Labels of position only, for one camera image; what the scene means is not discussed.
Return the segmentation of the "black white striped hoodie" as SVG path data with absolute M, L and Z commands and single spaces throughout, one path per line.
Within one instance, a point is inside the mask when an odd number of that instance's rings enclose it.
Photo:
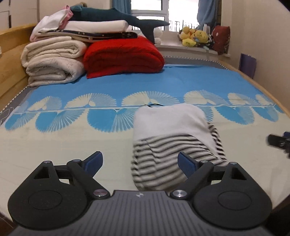
M 170 190 L 185 181 L 177 164 L 184 152 L 196 161 L 227 166 L 216 127 L 191 104 L 142 106 L 134 114 L 131 174 L 139 190 Z

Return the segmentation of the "blue floral bed sheet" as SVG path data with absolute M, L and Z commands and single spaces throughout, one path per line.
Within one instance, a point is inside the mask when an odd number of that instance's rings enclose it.
M 274 206 L 289 195 L 289 159 L 269 147 L 269 134 L 289 131 L 289 116 L 270 96 L 234 71 L 166 65 L 156 74 L 119 74 L 32 90 L 1 125 L 1 212 L 22 181 L 44 160 L 62 165 L 99 150 L 97 180 L 108 190 L 133 190 L 133 117 L 141 106 L 189 103 L 221 137 Z

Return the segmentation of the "purple box on floor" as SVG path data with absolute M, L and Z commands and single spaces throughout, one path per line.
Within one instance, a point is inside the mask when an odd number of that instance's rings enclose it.
M 240 60 L 239 60 L 239 67 L 238 69 L 244 73 L 245 75 L 249 76 L 250 78 L 254 78 L 255 71 L 257 67 L 257 59 L 241 53 Z

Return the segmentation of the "cream folded quilt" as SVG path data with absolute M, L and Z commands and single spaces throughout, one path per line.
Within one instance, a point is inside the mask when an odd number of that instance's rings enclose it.
M 87 45 L 70 36 L 52 37 L 27 44 L 21 64 L 28 85 L 39 87 L 74 82 L 84 74 L 83 56 Z

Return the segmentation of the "dark red cushion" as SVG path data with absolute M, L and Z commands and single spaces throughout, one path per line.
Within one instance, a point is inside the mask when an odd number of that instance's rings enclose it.
M 217 25 L 212 32 L 213 50 L 218 55 L 226 54 L 228 52 L 229 41 L 231 36 L 231 29 L 229 26 Z

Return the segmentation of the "red folded blanket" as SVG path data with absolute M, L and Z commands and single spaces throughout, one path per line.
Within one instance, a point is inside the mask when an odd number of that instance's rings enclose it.
M 122 73 L 158 73 L 165 64 L 154 44 L 142 36 L 92 43 L 83 57 L 88 79 Z

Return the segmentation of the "yellow plush toys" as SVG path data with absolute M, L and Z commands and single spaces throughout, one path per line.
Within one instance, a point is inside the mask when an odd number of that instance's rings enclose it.
M 178 38 L 184 47 L 200 47 L 209 50 L 213 46 L 213 39 L 211 35 L 199 29 L 184 27 L 179 31 Z

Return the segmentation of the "dark patterned folded blanket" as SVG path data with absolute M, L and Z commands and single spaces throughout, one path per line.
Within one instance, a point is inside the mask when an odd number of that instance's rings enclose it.
M 69 36 L 72 39 L 82 42 L 93 43 L 98 40 L 106 39 L 130 39 L 137 38 L 138 34 L 133 31 L 112 32 L 112 33 L 87 33 L 73 30 L 51 30 L 49 32 L 39 32 L 36 34 L 35 41 L 44 40 L 52 37 Z

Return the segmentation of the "blue curtain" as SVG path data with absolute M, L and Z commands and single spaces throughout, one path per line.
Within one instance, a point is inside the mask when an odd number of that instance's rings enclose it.
M 202 30 L 204 24 L 210 26 L 211 30 L 215 28 L 217 25 L 218 7 L 218 0 L 199 0 L 197 13 L 198 29 Z

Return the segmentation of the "white plush toy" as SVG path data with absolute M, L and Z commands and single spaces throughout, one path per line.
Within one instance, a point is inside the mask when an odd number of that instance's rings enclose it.
M 155 44 L 161 44 L 162 40 L 161 40 L 161 36 L 163 34 L 163 31 L 160 28 L 155 28 L 153 30 L 153 36 L 154 36 L 154 43 Z

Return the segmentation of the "white folded blanket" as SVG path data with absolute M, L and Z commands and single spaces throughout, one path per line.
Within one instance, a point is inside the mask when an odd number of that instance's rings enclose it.
M 116 33 L 124 32 L 128 29 L 129 24 L 125 20 L 116 21 L 68 21 L 64 30 L 79 31 L 86 33 Z

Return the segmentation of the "pink white folded cloth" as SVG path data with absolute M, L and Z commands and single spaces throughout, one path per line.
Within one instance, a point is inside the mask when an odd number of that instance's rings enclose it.
M 42 20 L 34 27 L 30 35 L 30 42 L 36 41 L 37 34 L 48 32 L 50 30 L 64 29 L 68 20 L 73 16 L 70 6 L 66 5 L 64 9 L 50 15 L 44 16 Z

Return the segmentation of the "dark teal shark plush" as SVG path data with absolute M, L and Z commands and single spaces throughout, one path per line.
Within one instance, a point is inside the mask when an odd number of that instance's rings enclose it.
M 169 25 L 167 21 L 162 20 L 138 19 L 130 14 L 120 12 L 115 8 L 96 9 L 77 4 L 71 6 L 70 10 L 73 13 L 73 16 L 70 18 L 72 21 L 104 22 L 124 20 L 129 25 L 138 27 L 143 35 L 153 44 L 155 43 L 154 29 Z

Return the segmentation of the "window with white frame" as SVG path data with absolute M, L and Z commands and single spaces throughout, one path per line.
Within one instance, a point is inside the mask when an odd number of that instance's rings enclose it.
M 167 21 L 169 25 L 161 29 L 178 32 L 199 25 L 198 4 L 197 0 L 135 0 L 131 1 L 131 13 L 139 19 Z

